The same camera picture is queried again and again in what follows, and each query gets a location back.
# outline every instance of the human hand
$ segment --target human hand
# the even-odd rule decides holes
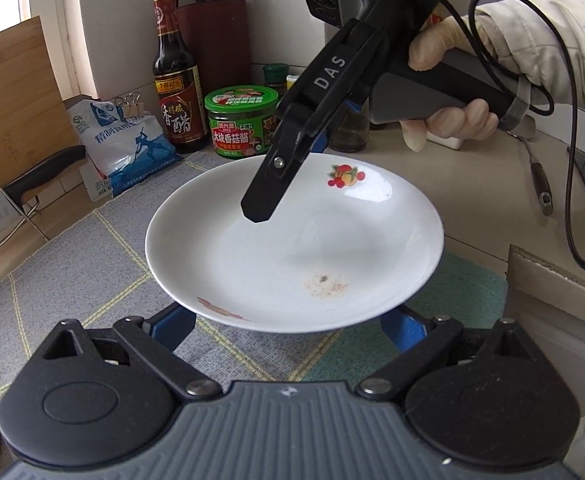
[[[488,52],[495,55],[492,43],[479,22],[477,32]],[[475,53],[459,23],[450,16],[419,33],[410,44],[408,65],[417,71],[430,70],[452,48]],[[476,99],[465,108],[442,108],[426,120],[400,123],[405,143],[414,152],[420,152],[425,147],[428,132],[443,139],[456,137],[483,140],[495,133],[499,119],[490,112],[486,101]]]

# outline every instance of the white plate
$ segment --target white plate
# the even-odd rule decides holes
[[[272,218],[255,224],[240,200],[262,160],[206,171],[153,216],[148,265],[175,301],[249,330],[320,332],[377,317],[432,276],[443,226],[412,184],[370,164],[311,153]],[[347,168],[339,166],[352,170],[341,175]]]

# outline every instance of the bottle label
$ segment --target bottle label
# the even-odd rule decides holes
[[[159,36],[179,30],[175,15],[175,0],[155,0],[155,16]]]
[[[155,86],[168,139],[173,144],[192,142],[208,134],[196,66],[157,76]]]
[[[273,115],[234,121],[210,119],[212,142],[223,156],[261,155],[270,149],[277,122]]]

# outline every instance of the salt bag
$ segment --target salt bag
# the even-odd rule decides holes
[[[149,113],[126,118],[118,105],[85,99],[68,114],[95,168],[110,179],[113,196],[183,160]]]

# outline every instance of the beige jacket sleeve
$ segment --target beige jacket sleeve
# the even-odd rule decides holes
[[[578,105],[585,108],[585,0],[530,0],[555,24],[575,69]],[[499,60],[543,85],[557,103],[570,103],[568,72],[547,25],[525,4],[506,0],[477,7]]]

